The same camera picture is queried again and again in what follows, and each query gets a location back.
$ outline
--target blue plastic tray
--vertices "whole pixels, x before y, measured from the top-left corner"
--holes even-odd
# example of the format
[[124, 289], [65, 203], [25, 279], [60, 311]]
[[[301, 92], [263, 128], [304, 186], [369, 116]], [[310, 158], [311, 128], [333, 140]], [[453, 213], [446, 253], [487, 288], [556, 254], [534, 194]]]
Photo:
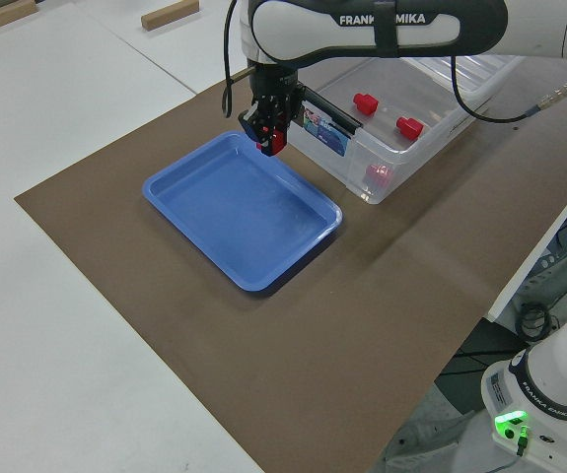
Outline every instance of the blue plastic tray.
[[143, 194], [247, 291], [265, 289], [342, 221], [331, 200], [239, 132], [151, 176]]

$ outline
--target red object in gripper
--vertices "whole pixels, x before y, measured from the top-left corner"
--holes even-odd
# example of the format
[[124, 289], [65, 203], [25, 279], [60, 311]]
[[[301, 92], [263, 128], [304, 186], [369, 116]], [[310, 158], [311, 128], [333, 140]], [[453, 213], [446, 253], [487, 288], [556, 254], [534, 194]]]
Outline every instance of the red object in gripper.
[[397, 119], [397, 128], [408, 140], [416, 140], [423, 131], [423, 123], [414, 118], [401, 116]]
[[371, 115], [378, 109], [378, 100], [369, 94], [356, 94], [353, 98], [353, 103], [356, 104], [358, 110], [365, 115]]

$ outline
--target sticker on container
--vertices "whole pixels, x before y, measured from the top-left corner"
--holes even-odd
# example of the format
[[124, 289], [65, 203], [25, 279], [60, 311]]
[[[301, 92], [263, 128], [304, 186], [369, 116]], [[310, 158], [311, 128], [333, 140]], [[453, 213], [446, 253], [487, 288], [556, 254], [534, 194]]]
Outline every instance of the sticker on container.
[[309, 108], [305, 108], [303, 111], [303, 128], [338, 155], [344, 156], [346, 153], [349, 137]]

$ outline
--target brown paper sheet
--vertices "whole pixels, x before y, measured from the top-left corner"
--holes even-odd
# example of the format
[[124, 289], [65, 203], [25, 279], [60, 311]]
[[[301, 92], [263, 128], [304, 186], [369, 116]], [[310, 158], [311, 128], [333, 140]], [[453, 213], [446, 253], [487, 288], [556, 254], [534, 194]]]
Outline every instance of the brown paper sheet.
[[[567, 63], [527, 61], [505, 102], [530, 104], [535, 77], [556, 87]], [[363, 473], [567, 203], [567, 101], [519, 130], [472, 125], [378, 206], [288, 147], [282, 159], [344, 222], [256, 296], [141, 194], [146, 177], [237, 127], [221, 93], [17, 201], [266, 473]], [[246, 85], [235, 103], [248, 104]]]

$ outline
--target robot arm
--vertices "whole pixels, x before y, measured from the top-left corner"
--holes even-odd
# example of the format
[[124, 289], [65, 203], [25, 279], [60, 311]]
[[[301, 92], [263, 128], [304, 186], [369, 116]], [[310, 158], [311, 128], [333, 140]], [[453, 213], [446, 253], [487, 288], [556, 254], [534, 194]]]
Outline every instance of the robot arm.
[[253, 100], [240, 123], [266, 155], [285, 146], [308, 92], [297, 70], [325, 58], [484, 52], [567, 57], [567, 0], [242, 2]]

